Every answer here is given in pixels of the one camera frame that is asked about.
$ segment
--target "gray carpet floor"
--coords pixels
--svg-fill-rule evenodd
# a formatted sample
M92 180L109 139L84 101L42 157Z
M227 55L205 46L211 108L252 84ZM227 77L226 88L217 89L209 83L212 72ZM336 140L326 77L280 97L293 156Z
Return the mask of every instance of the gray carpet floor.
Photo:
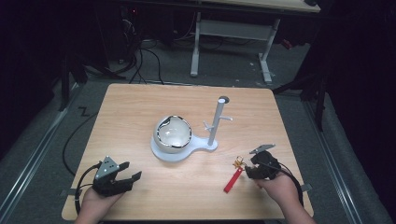
M174 45L170 48L157 44L150 48L160 59L161 77L165 84L273 89L294 79L309 49L309 46L299 46L286 50L282 46L274 45L268 58L273 83L268 85L263 82L257 54L251 52L257 51L260 43L239 46L237 51L231 50L235 46L233 43L223 44L220 48L216 43L203 44L198 77L190 77L192 46L186 45L189 42L181 44L184 46ZM147 42L145 45L154 46L154 42ZM137 76L134 83L144 84L146 81L160 84L159 65L155 56L144 50L142 53L141 77ZM112 69L120 67L122 64L112 64ZM59 127L42 153L42 161L37 163L36 170L31 170L32 178L27 180L25 189L19 190L21 197L15 199L15 205L9 208L10 213L5 219L7 223L70 223L62 219L61 213L66 199L65 192L70 188L74 177L64 166L63 151L68 166L76 171L95 121L93 115L100 109L107 86L115 82L128 83L134 71L132 69L122 74L127 77L125 80L89 75L89 81L85 85L75 88L74 100L63 112L64 117ZM0 185L1 201L7 200L8 193L29 163L31 154L40 145L53 121L60 116L60 85L54 88L54 92L55 98L32 120L0 162L0 179L3 180ZM330 97L327 96L325 101L324 131L319 133L309 112L315 102L301 102L298 93L285 91L276 95L276 102L304 182L313 187L308 194L315 211L314 219L317 223L392 223L347 141ZM86 108L85 115L82 114L82 108ZM86 115L93 117L78 129L87 120ZM323 142L332 153L361 220L350 220L336 181L332 177L332 169L326 162Z

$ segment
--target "wooden table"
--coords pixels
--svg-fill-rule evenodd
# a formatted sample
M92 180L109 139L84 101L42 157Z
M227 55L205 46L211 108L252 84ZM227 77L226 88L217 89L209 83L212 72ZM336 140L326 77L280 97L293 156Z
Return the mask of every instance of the wooden table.
M203 121L212 122L220 96L228 96L216 135L218 148L197 151L186 160L169 163L157 159L150 148L156 123L168 115L179 115L192 132L208 137ZM127 85L109 86L98 118L83 154L72 188L82 174L105 156L116 163L129 161L130 167L117 180L142 171L134 188L113 206L109 220L194 220L194 219L273 219L283 218L277 204L242 173L231 191L224 187L233 176L237 156L251 165L249 151L275 143L269 151L288 166L303 184L290 141L274 95L266 89ZM93 181L91 171L84 183ZM304 194L304 206L313 215ZM69 196L62 213L76 218L74 197Z

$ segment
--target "human hand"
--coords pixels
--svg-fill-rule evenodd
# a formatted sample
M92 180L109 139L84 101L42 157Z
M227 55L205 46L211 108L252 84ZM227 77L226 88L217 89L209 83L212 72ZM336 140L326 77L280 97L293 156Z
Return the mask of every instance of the human hand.
M265 189L277 203L298 202L298 192L293 181L283 172L278 172L273 180L255 179L259 188Z
M278 172L273 180L255 179L254 181L277 202L289 224L316 224L300 204L297 188L289 176Z
M111 206L123 195L117 194L110 197L99 195L94 189L89 188L84 194L81 209L76 219L76 224L98 223L110 210Z

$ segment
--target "dark background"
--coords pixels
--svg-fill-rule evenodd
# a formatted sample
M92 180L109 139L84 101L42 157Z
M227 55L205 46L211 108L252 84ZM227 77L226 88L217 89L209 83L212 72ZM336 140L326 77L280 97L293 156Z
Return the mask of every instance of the dark background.
M320 1L319 5L322 14L353 14L353 20L322 27L313 22L283 20L276 43L287 39L292 45L312 45L296 79L329 73L326 90L347 138L395 220L395 1ZM171 45L173 30L183 33L188 27L180 18L190 18L191 14L170 9L157 12L156 16L144 11L139 15L145 18L146 34ZM106 24L120 19L117 6L102 5L93 10L83 3L3 1L0 17L3 158L53 97L51 88L61 76L67 49L101 66L108 66L108 60L128 58L120 27ZM321 81L319 78L298 88L317 86L318 80Z

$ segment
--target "white desk leg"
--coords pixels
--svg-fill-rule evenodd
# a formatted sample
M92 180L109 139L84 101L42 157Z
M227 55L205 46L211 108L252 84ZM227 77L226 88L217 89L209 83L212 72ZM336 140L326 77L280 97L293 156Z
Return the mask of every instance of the white desk leg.
M190 75L192 77L198 76L200 32L201 32L201 12L197 12L197 22L195 23L195 45L194 45L194 52L192 53L191 72L190 72Z
M275 38L277 27L279 26L279 23L280 23L280 19L276 19L274 22L274 25L271 29L271 32L269 34L265 52L259 54L260 65L262 66L262 75L264 76L264 82L266 84L272 83L270 70L268 69L268 64L267 64L267 57L268 57L268 53L270 52L271 46L274 42L274 38Z

